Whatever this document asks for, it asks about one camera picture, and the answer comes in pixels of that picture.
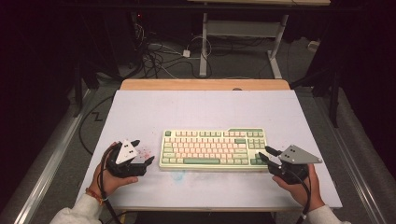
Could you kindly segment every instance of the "controller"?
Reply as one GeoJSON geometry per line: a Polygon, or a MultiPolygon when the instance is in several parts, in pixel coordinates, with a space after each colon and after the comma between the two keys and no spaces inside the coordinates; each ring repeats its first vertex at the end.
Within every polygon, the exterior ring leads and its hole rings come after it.
{"type": "Polygon", "coordinates": [[[265,150],[269,154],[278,157],[282,162],[281,165],[278,165],[259,152],[260,159],[268,165],[268,171],[273,175],[279,176],[289,185],[301,184],[301,181],[308,177],[308,163],[322,162],[320,158],[294,145],[289,146],[283,152],[272,147],[265,147],[265,150]]]}
{"type": "Polygon", "coordinates": [[[106,161],[107,170],[112,175],[120,178],[144,175],[147,167],[152,164],[154,157],[148,158],[144,163],[131,163],[137,156],[137,151],[134,147],[137,147],[139,143],[139,140],[133,142],[125,140],[123,143],[118,142],[113,146],[106,161]]]}

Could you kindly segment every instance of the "table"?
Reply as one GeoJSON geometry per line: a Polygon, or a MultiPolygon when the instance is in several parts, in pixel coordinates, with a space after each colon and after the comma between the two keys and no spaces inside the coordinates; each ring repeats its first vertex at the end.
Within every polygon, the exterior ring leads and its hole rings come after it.
{"type": "MultiPolygon", "coordinates": [[[[229,3],[229,4],[254,4],[254,5],[285,5],[285,6],[328,6],[330,0],[190,0],[193,2],[229,3]]],[[[208,35],[233,35],[252,37],[274,37],[275,44],[272,50],[268,50],[268,60],[271,65],[274,78],[282,78],[279,66],[276,62],[276,54],[286,28],[289,15],[283,15],[280,22],[257,22],[257,21],[211,21],[204,13],[202,31],[202,51],[200,61],[200,77],[206,77],[207,52],[206,43],[208,35]]]]}
{"type": "MultiPolygon", "coordinates": [[[[91,183],[94,168],[110,143],[139,139],[136,149],[140,156],[136,160],[150,156],[156,159],[138,183],[122,187],[110,196],[117,209],[261,212],[301,209],[268,173],[160,170],[163,130],[230,126],[264,127],[269,146],[284,150],[293,143],[321,158],[295,92],[289,90],[284,80],[130,79],[116,93],[78,197],[91,183]],[[243,91],[230,91],[234,88],[243,91]]],[[[323,200],[332,208],[342,207],[325,162],[316,167],[323,200]]]]}

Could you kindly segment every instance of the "wooden edge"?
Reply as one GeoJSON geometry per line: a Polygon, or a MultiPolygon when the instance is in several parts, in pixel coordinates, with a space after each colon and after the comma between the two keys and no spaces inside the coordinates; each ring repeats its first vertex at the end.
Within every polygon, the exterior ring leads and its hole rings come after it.
{"type": "Polygon", "coordinates": [[[283,79],[125,79],[121,91],[286,91],[283,79]]]}

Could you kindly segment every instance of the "space bar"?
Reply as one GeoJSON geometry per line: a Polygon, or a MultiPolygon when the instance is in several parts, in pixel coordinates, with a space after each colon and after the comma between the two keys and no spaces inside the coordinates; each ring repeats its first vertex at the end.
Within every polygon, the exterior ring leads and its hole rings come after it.
{"type": "Polygon", "coordinates": [[[220,164],[219,159],[194,159],[186,158],[184,159],[184,164],[220,164]]]}

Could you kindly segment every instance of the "white sleeve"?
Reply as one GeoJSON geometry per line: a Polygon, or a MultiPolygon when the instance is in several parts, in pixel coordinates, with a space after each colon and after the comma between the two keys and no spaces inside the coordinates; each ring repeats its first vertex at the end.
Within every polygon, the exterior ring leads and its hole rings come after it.
{"type": "Polygon", "coordinates": [[[350,224],[350,222],[340,221],[328,205],[323,205],[320,208],[310,211],[306,215],[306,220],[311,224],[350,224]]]}
{"type": "Polygon", "coordinates": [[[50,224],[101,224],[99,221],[101,213],[102,206],[99,202],[83,194],[72,209],[64,208],[59,211],[50,224]]]}

